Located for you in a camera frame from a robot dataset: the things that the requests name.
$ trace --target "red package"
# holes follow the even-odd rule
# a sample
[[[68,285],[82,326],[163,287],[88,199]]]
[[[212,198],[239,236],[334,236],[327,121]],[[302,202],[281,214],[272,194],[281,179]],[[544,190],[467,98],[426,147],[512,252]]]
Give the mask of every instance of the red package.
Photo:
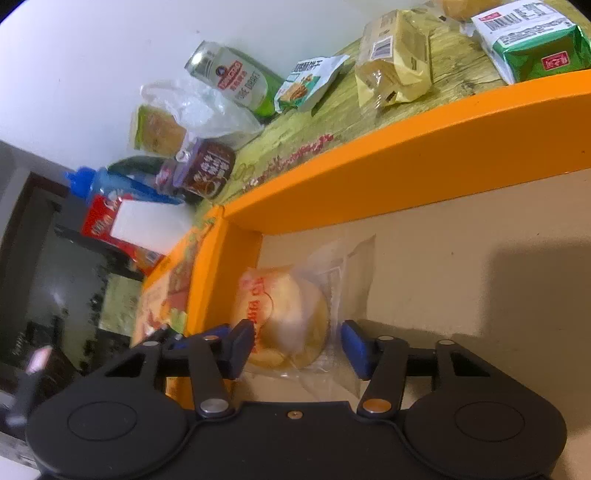
[[[111,236],[111,229],[115,223],[117,211],[121,203],[123,200],[134,199],[133,195],[129,193],[123,193],[121,195],[112,194],[109,195],[109,198],[102,195],[95,195],[95,198],[90,204],[84,225],[82,226],[82,235],[102,240],[109,245],[117,247],[129,255],[145,275],[149,275],[162,258],[162,255],[146,250],[145,248],[136,247]]]

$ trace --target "blue bottle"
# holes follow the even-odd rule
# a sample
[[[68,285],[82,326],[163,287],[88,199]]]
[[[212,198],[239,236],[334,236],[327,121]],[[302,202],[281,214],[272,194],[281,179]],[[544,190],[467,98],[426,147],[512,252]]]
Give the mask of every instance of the blue bottle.
[[[109,194],[114,191],[117,191],[119,195],[122,193],[131,194],[135,200],[173,203],[175,205],[182,203],[177,198],[161,195],[152,187],[129,177],[110,173],[106,168],[94,170],[89,167],[81,167],[75,173],[66,173],[66,178],[70,180],[70,191],[77,197],[86,199],[87,205],[91,204],[95,195],[108,198]]]

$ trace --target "plastic bottle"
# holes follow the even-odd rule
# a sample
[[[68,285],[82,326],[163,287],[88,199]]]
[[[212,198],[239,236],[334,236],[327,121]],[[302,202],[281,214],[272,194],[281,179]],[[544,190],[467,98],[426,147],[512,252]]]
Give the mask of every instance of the plastic bottle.
[[[86,204],[90,205],[95,195],[109,197],[112,192],[131,194],[135,200],[144,200],[158,203],[181,203],[181,200],[160,195],[156,190],[143,183],[132,180],[129,177],[110,173],[106,168],[94,170],[89,167],[81,167],[75,173],[66,173],[66,178],[70,180],[70,191],[77,197],[86,199]]]
[[[275,94],[283,80],[242,52],[204,41],[185,69],[259,117],[275,115]]]

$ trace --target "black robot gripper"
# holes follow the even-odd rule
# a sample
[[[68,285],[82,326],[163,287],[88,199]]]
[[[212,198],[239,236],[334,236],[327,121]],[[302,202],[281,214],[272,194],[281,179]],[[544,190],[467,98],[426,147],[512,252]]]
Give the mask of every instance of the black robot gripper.
[[[223,379],[254,344],[243,320],[157,332],[37,407],[27,441],[46,480],[548,478],[566,426],[536,393],[450,340],[416,349],[348,320],[341,341],[370,380],[356,413],[347,402],[234,409]],[[401,410],[409,376],[431,377],[432,392]],[[166,377],[190,378],[193,410],[163,393]],[[20,385],[22,398],[33,391]]]

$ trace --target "white and green snack bag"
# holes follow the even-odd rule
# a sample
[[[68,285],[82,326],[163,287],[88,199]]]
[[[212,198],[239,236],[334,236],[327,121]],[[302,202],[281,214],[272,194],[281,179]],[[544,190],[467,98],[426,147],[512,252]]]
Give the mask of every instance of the white and green snack bag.
[[[584,32],[544,2],[518,0],[475,15],[472,22],[507,83],[591,67]]]
[[[310,110],[322,98],[348,58],[348,55],[339,55],[298,62],[275,95],[275,111],[281,113],[289,108],[297,108],[300,112]]]

